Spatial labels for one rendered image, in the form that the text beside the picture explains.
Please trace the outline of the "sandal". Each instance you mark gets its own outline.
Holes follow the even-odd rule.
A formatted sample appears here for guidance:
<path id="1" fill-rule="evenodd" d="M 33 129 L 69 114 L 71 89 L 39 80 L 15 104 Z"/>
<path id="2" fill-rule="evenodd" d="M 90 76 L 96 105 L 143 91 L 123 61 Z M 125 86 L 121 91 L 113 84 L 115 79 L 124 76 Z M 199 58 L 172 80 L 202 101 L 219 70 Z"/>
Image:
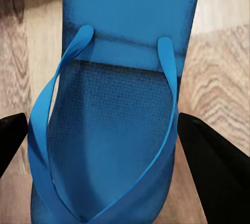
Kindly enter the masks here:
<path id="1" fill-rule="evenodd" d="M 197 1 L 62 0 L 61 60 L 28 123 L 31 224 L 157 218 Z"/>

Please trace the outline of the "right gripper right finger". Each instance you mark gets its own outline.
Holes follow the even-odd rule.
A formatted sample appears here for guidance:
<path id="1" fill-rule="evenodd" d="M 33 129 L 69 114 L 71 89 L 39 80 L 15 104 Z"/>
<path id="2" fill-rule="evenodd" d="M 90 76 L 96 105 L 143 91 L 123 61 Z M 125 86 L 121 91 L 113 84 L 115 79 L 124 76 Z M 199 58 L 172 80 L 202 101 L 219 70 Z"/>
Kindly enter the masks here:
<path id="1" fill-rule="evenodd" d="M 208 224 L 250 224 L 250 157 L 195 116 L 177 132 Z"/>

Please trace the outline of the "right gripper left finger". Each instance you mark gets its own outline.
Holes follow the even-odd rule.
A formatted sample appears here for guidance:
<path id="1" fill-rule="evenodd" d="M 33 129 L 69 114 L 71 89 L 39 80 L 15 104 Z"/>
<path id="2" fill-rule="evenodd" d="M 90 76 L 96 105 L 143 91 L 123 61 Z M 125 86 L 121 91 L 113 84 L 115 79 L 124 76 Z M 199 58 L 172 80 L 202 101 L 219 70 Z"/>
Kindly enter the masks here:
<path id="1" fill-rule="evenodd" d="M 0 119 L 0 178 L 28 134 L 24 113 Z"/>

